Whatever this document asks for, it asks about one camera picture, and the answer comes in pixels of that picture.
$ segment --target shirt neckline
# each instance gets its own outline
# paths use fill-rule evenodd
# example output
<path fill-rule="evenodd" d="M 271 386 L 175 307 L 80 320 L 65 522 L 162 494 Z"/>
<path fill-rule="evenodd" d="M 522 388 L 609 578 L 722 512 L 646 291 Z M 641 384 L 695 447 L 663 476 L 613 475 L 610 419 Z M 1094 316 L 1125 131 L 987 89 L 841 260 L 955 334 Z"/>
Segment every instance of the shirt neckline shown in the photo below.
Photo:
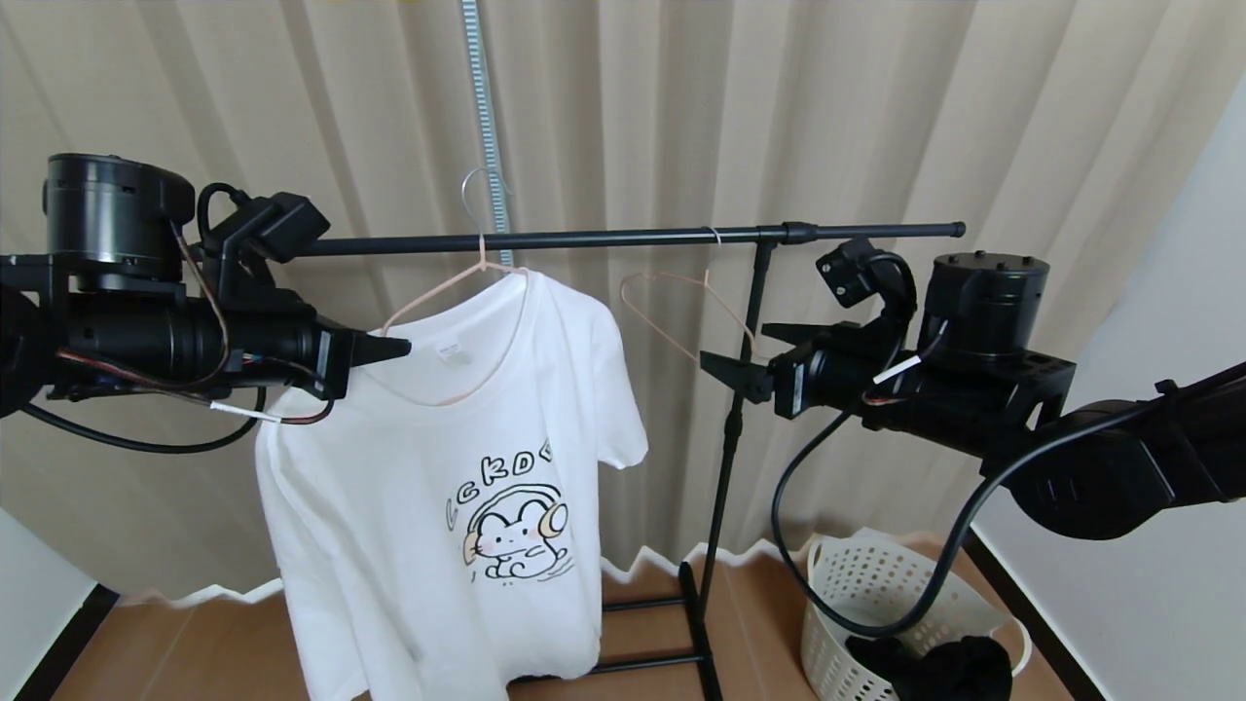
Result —
<path fill-rule="evenodd" d="M 535 306 L 540 301 L 540 295 L 536 294 L 536 288 L 542 281 L 541 273 L 528 268 L 520 269 L 523 270 L 523 273 L 507 274 L 502 279 L 472 295 L 466 301 L 451 306 L 445 311 L 440 311 L 422 319 L 416 319 L 414 321 L 407 321 L 405 324 L 390 326 L 390 336 L 404 337 L 417 345 L 421 340 L 426 340 L 426 336 L 430 334 L 446 334 L 451 332 L 451 329 L 471 325 L 475 320 L 473 316 L 480 314 L 482 310 L 498 304 L 505 304 L 516 294 L 522 294 L 520 303 L 520 318 L 515 324 L 515 330 L 511 332 L 510 341 L 506 345 L 506 350 L 503 350 L 502 357 L 493 366 L 493 370 L 488 374 L 488 376 L 486 376 L 475 390 L 454 398 L 445 405 L 429 405 L 426 402 L 412 400 L 402 393 L 400 385 L 395 387 L 395 383 L 386 382 L 386 379 L 379 377 L 370 367 L 360 369 L 360 372 L 368 376 L 374 385 L 389 395 L 390 398 L 396 400 L 402 405 L 402 422 L 441 422 L 475 412 L 481 406 L 492 401 L 516 375 L 516 367 L 522 365 L 523 356 L 532 345 L 532 327 L 536 318 Z M 384 365 L 391 366 L 392 364 L 402 364 L 404 361 L 411 362 L 407 357 L 395 359 Z M 412 375 L 416 376 L 420 375 L 421 371 L 435 372 L 435 370 L 426 367 L 412 369 Z"/>

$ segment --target wooden floor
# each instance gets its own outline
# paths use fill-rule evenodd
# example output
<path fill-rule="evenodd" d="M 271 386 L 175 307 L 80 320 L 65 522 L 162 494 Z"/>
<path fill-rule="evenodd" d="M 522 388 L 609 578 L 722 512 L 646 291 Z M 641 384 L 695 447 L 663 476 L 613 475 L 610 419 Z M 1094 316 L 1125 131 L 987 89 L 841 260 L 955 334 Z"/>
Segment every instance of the wooden floor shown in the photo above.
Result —
<path fill-rule="evenodd" d="M 933 554 L 937 548 L 916 547 Z M 1003 606 L 967 558 L 956 572 Z M 674 578 L 642 565 L 634 580 L 606 579 L 607 601 L 678 595 Z M 726 700 L 816 701 L 800 667 L 805 600 L 782 563 L 761 555 L 715 573 L 706 625 Z M 1013 652 L 1015 640 L 1001 642 Z M 604 660 L 678 654 L 692 646 L 678 608 L 608 614 Z M 692 665 L 538 681 L 511 686 L 516 701 L 695 699 Z M 212 601 L 193 609 L 157 605 L 115 609 L 55 696 L 56 701 L 193 701 L 307 699 L 282 596 L 255 605 Z M 1042 655 L 1017 679 L 1013 699 L 1070 699 Z"/>

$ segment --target pink clothes hanger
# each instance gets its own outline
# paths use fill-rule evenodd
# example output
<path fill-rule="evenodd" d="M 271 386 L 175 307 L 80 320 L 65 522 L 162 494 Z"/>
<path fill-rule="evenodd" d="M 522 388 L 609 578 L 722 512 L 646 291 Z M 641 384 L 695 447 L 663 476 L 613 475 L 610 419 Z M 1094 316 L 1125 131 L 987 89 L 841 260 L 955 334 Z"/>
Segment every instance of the pink clothes hanger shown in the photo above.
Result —
<path fill-rule="evenodd" d="M 705 227 L 705 228 L 713 230 L 714 232 L 714 238 L 718 239 L 718 248 L 715 248 L 715 253 L 716 253 L 719 249 L 723 248 L 723 235 L 720 233 L 718 233 L 718 229 L 714 228 L 714 227 L 711 227 L 711 225 L 710 227 Z M 687 283 L 701 286 L 701 288 L 705 289 L 705 291 L 708 291 L 710 294 L 710 296 L 713 296 L 719 303 L 720 306 L 723 306 L 724 309 L 726 309 L 726 313 L 731 314 L 731 318 L 735 319 L 735 322 L 739 324 L 740 327 L 744 329 L 744 334 L 749 337 L 749 349 L 751 350 L 751 352 L 754 355 L 756 355 L 758 336 L 754 335 L 751 330 L 749 330 L 749 326 L 748 326 L 748 324 L 744 322 L 744 319 L 741 319 L 739 314 L 736 314 L 734 310 L 731 310 L 731 306 L 709 284 L 709 266 L 710 266 L 710 263 L 713 263 L 713 256 L 709 260 L 705 261 L 705 274 L 704 274 L 704 276 L 701 279 L 693 279 L 690 276 L 678 275 L 678 274 L 674 274 L 674 273 L 664 273 L 664 271 L 663 273 L 652 273 L 652 274 L 650 273 L 633 273 L 633 274 L 629 274 L 625 278 L 623 278 L 622 283 L 619 283 L 619 298 L 623 299 L 623 303 L 627 304 L 628 309 L 632 309 L 635 313 L 635 315 L 640 316 L 640 319 L 644 322 L 649 324 L 649 326 L 653 327 L 653 330 L 658 331 L 658 335 L 660 335 L 662 337 L 665 337 L 672 345 L 674 345 L 675 347 L 678 347 L 680 354 L 683 354 L 684 356 L 688 356 L 688 359 L 692 360 L 692 362 L 699 364 L 700 360 L 697 357 L 695 354 L 692 352 L 692 350 L 684 347 L 678 340 L 675 340 L 674 337 L 672 337 L 670 334 L 668 334 L 667 331 L 662 330 L 658 326 L 658 324 L 653 322 L 653 319 L 650 319 L 649 316 L 647 316 L 640 309 L 638 309 L 635 306 L 635 304 L 633 304 L 627 298 L 627 286 L 628 286 L 628 283 L 630 283 L 633 279 L 635 279 L 638 276 L 643 276 L 643 278 L 645 278 L 648 280 L 653 280 L 654 278 L 664 276 L 664 278 L 669 278 L 669 279 L 674 279 L 674 280 L 679 280 L 679 281 L 687 281 Z M 758 359 L 763 360 L 763 361 L 769 361 L 770 360 L 770 359 L 765 359 L 763 356 L 758 356 Z"/>
<path fill-rule="evenodd" d="M 416 296 L 411 301 L 407 301 L 407 304 L 405 306 L 402 306 L 401 309 L 399 309 L 397 311 L 394 311 L 394 315 L 390 316 L 389 319 L 386 319 L 384 324 L 381 324 L 381 335 L 388 335 L 390 326 L 394 325 L 394 321 L 399 320 L 407 311 L 410 311 L 411 309 L 415 309 L 420 304 L 424 304 L 429 299 L 432 299 L 437 294 L 441 294 L 442 291 L 450 289 L 451 286 L 454 286 L 455 284 L 462 281 L 464 279 L 467 279 L 468 276 L 471 276 L 475 273 L 481 273 L 481 271 L 485 271 L 485 270 L 501 270 L 503 273 L 521 273 L 521 274 L 527 274 L 528 273 L 527 268 L 512 268 L 511 265 L 503 265 L 501 263 L 495 263 L 495 261 L 490 260 L 485 255 L 485 232 L 481 229 L 480 220 L 476 219 L 476 214 L 472 213 L 471 207 L 467 204 L 467 183 L 471 182 L 472 176 L 475 176 L 476 173 L 478 173 L 481 171 L 487 171 L 487 169 L 488 168 L 485 167 L 485 166 L 481 166 L 478 168 L 472 168 L 472 171 L 470 173 L 467 173 L 467 177 L 464 178 L 462 184 L 459 187 L 459 197 L 462 199 L 464 210 L 467 212 L 467 217 L 470 217 L 471 220 L 472 220 L 472 223 L 476 224 L 476 235 L 480 239 L 480 260 L 476 260 L 476 263 L 472 266 L 470 266 L 466 270 L 464 270 L 464 271 L 461 271 L 461 273 L 451 276 L 446 281 L 442 281 L 441 284 L 439 284 L 439 285 L 434 286 L 432 289 L 425 291 L 424 294 Z"/>

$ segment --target t-shirt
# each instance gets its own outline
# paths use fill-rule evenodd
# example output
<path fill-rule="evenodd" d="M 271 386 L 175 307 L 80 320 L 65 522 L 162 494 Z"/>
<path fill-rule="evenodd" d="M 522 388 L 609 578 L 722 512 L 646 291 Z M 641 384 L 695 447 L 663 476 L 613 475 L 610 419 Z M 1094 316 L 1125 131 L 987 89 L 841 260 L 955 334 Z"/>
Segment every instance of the t-shirt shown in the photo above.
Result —
<path fill-rule="evenodd" d="M 648 451 L 609 310 L 528 270 L 390 335 L 411 355 L 257 442 L 312 699 L 506 699 L 515 677 L 588 672 L 597 463 Z M 287 392 L 272 412 L 321 406 Z"/>

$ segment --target white laundry basket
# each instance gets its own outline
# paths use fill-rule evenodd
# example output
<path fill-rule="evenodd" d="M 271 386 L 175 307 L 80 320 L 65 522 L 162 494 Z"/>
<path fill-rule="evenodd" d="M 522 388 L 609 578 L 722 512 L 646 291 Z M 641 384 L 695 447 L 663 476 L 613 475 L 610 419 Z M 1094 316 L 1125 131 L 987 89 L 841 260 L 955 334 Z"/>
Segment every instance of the white laundry basket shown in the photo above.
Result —
<path fill-rule="evenodd" d="M 809 584 L 824 601 L 846 618 L 866 625 L 885 625 L 908 611 L 934 563 L 890 540 L 820 538 L 809 550 Z M 1017 676 L 1033 646 L 1020 621 L 988 604 L 954 574 L 949 574 L 934 605 L 922 621 L 897 635 L 911 651 L 925 655 L 943 642 L 967 635 L 991 635 L 1013 623 L 1023 649 L 1013 667 Z M 896 701 L 891 684 L 865 669 L 844 646 L 849 631 L 831 623 L 810 601 L 800 657 L 809 684 L 822 701 Z"/>

